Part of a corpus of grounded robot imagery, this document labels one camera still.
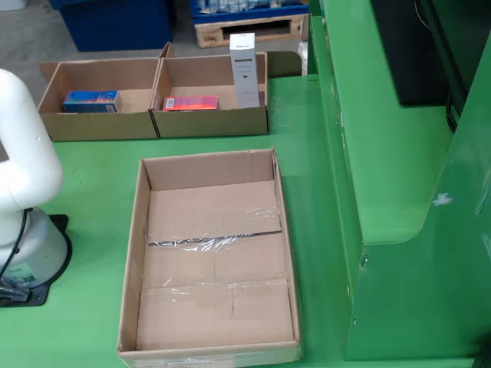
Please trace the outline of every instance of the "white sticker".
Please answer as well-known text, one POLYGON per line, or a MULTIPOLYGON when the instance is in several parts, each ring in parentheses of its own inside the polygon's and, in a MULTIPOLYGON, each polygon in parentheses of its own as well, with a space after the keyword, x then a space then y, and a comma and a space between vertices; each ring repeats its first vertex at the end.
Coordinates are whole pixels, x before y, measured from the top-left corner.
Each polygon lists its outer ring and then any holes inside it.
POLYGON ((25 262, 7 268, 3 275, 3 279, 9 284, 15 284, 21 287, 36 281, 36 277, 32 273, 31 268, 25 262))

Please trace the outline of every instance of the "open cardboard box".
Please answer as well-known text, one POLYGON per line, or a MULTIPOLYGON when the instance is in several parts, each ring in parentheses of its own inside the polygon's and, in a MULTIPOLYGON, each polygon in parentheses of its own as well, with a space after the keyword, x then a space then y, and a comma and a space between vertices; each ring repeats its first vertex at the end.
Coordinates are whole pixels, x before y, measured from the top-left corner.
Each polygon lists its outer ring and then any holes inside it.
MULTIPOLYGON (((131 58, 57 63, 38 110, 55 141, 136 140, 158 138, 150 109, 162 59, 131 58), (71 90, 119 90, 123 109, 118 113, 65 113, 63 102, 71 90)), ((48 70, 53 64, 45 66, 48 70)))
POLYGON ((163 59, 157 77, 152 115, 161 137, 243 136, 267 134, 268 55, 256 53, 260 107, 239 109, 230 55, 163 59), (162 111, 165 97, 218 96, 219 109, 162 111))
POLYGON ((299 358, 273 149, 140 162, 117 352, 129 367, 299 358))

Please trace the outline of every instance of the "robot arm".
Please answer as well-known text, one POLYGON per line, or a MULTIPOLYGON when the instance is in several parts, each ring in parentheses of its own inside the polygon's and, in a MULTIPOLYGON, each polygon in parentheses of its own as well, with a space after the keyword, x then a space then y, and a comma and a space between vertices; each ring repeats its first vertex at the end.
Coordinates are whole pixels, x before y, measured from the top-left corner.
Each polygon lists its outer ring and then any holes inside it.
POLYGON ((25 84, 0 69, 0 142, 8 160, 0 163, 0 245, 18 237, 22 210, 52 199, 63 169, 25 84))

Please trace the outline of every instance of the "gray floor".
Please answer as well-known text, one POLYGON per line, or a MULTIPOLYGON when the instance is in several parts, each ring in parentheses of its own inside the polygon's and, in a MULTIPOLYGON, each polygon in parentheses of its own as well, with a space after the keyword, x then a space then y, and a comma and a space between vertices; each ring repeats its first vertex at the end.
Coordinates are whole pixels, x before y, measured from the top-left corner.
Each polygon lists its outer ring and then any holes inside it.
MULTIPOLYGON (((174 2, 177 12, 173 39, 176 56, 228 54, 227 48, 200 49, 191 22, 189 2, 174 2)), ((299 42, 299 39, 260 42, 257 50, 297 51, 299 42)), ((0 45, 0 68, 17 74, 27 84, 36 103, 46 88, 46 82, 38 70, 38 65, 43 61, 144 58, 160 53, 160 50, 78 52, 63 19, 51 9, 48 0, 31 0, 26 9, 0 12, 0 45)))

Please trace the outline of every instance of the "label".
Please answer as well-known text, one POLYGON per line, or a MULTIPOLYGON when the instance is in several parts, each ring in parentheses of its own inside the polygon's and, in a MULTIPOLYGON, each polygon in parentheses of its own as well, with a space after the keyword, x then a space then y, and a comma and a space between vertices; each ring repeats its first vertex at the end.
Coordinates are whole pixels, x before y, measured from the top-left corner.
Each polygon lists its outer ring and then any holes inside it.
POLYGON ((24 287, 27 284, 36 281, 36 277, 32 273, 31 268, 25 262, 8 267, 3 275, 3 279, 8 284, 15 284, 20 287, 24 287))
POLYGON ((174 107, 174 99, 168 98, 166 100, 166 109, 172 109, 174 107))

